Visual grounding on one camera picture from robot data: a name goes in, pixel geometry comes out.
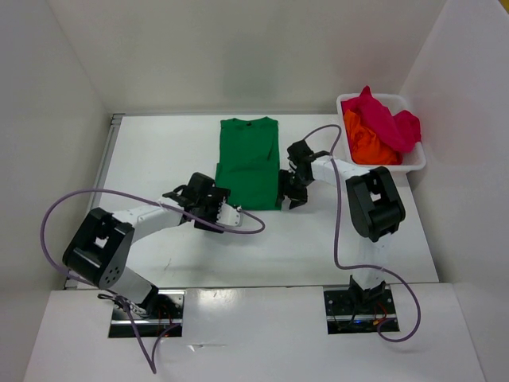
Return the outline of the green t-shirt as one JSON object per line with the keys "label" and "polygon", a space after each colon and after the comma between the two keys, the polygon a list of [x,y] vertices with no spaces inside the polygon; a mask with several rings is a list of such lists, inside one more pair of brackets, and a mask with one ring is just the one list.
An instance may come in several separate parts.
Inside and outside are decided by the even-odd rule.
{"label": "green t-shirt", "polygon": [[279,210],[278,121],[269,117],[220,121],[216,185],[231,191],[228,202],[245,210]]}

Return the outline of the orange t-shirt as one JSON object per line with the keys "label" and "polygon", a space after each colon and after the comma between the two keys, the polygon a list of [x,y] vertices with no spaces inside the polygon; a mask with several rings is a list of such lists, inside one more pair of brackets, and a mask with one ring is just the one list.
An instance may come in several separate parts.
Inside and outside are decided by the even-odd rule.
{"label": "orange t-shirt", "polygon": [[378,135],[365,126],[353,111],[344,113],[344,123],[352,161],[359,165],[402,164],[402,155],[383,143]]}

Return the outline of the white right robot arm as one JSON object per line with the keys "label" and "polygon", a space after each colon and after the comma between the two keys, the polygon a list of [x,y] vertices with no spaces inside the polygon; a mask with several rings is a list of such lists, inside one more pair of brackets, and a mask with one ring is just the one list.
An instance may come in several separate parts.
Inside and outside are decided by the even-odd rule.
{"label": "white right robot arm", "polygon": [[[279,171],[278,202],[288,209],[308,202],[307,187],[315,181],[333,185],[337,191],[334,262],[350,272],[348,302],[358,312],[368,312],[386,286],[384,273],[392,236],[406,218],[406,210],[388,168],[373,169],[334,158],[327,151],[312,151],[304,139],[287,149],[289,169]],[[359,237],[355,263],[339,261],[342,216],[341,190],[346,190],[348,217]]]}

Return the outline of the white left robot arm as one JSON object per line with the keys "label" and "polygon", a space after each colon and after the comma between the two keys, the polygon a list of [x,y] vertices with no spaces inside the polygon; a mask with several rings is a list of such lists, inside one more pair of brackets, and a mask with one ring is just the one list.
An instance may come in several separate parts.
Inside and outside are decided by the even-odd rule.
{"label": "white left robot arm", "polygon": [[231,191],[194,173],[188,184],[165,193],[154,205],[108,212],[92,209],[63,254],[63,263],[100,290],[124,297],[140,318],[157,312],[159,288],[127,267],[132,244],[188,221],[194,227],[221,232],[241,224],[240,209],[227,203]]}

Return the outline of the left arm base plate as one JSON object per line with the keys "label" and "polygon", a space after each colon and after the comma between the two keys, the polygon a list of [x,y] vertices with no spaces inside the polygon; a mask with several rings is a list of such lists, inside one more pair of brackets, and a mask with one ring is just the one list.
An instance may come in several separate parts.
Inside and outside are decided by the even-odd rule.
{"label": "left arm base plate", "polygon": [[[161,290],[158,298],[159,303],[150,313],[146,313],[141,308],[131,305],[131,315],[138,328],[140,337],[153,339],[160,335],[163,335],[163,337],[181,337],[185,291]],[[134,337],[134,330],[129,316],[118,302],[115,302],[112,309],[108,337]]]}

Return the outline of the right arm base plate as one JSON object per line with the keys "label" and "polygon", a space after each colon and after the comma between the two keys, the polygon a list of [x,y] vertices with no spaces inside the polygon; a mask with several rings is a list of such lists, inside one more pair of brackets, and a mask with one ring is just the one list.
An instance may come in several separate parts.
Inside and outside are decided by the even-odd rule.
{"label": "right arm base plate", "polygon": [[347,286],[324,288],[324,310],[328,335],[399,331],[396,309],[390,288],[372,302],[354,302]]}

